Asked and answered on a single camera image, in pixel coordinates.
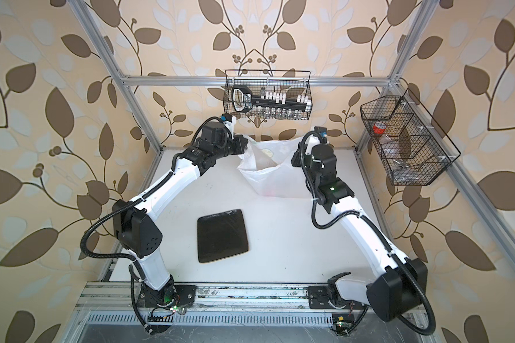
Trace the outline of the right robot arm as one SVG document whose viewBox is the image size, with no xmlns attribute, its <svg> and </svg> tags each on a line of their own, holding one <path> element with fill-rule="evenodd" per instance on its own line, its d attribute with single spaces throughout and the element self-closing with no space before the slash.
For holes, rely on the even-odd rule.
<svg viewBox="0 0 515 343">
<path fill-rule="evenodd" d="M 331 307 L 342 310 L 360 303 L 363 311 L 343 329 L 349 335 L 363 321 L 368 310 L 383 321 L 400 320 L 417 334 L 436 331 L 436 317 L 426 296 L 428 270 L 419 259 L 410 260 L 366 214 L 354 191 L 337 176 L 337 157 L 328 144 L 327 130 L 314 127 L 298 143 L 291 160 L 303 171 L 311 194 L 310 219 L 318 230 L 340 224 L 367 259 L 375 275 L 372 282 L 353 279 L 342 272 L 327 281 Z"/>
</svg>

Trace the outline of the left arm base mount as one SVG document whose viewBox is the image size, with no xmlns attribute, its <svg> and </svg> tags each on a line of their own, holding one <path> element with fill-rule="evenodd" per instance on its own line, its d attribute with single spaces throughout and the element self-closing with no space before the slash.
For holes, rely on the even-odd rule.
<svg viewBox="0 0 515 343">
<path fill-rule="evenodd" d="M 183 317 L 196 299 L 195 285 L 167 284 L 162 290 L 153 290 L 141 284 L 133 293 L 132 305 L 138 320 L 150 335 L 166 332 L 178 317 Z"/>
</svg>

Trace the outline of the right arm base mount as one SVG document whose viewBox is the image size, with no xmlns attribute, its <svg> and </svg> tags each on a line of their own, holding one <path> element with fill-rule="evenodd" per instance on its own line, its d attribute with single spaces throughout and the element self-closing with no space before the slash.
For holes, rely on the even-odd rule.
<svg viewBox="0 0 515 343">
<path fill-rule="evenodd" d="M 351 336 L 369 310 L 366 304 L 342 299 L 332 285 L 310 286 L 306 297 L 312 310 L 340 310 L 332 314 L 332 330 L 339 337 Z"/>
</svg>

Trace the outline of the white plastic bag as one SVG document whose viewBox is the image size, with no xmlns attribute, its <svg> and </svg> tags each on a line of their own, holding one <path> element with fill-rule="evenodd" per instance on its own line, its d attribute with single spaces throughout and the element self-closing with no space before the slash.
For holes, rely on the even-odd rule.
<svg viewBox="0 0 515 343">
<path fill-rule="evenodd" d="M 292 165 L 299 143 L 299 139 L 255 141 L 249 138 L 237 169 L 260 196 L 309 198 L 303 171 Z"/>
</svg>

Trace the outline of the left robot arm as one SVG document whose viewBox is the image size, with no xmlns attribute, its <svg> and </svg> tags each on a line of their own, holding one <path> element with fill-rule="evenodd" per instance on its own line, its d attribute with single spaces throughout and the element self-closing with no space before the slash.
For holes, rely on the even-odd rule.
<svg viewBox="0 0 515 343">
<path fill-rule="evenodd" d="M 174 155 L 167 173 L 130 201 L 117 201 L 111 213 L 91 225 L 81 238 L 81 252 L 93 259 L 130 260 L 147 287 L 164 290 L 172 277 L 160 253 L 163 233 L 156 221 L 167 205 L 214 167 L 217 160 L 244 154 L 248 140 L 234 133 L 235 124 L 236 117 L 231 114 L 206 119 L 195 132 L 190 146 Z M 114 237 L 126 253 L 103 254 L 88 247 L 90 236 L 109 220 L 113 221 Z"/>
</svg>

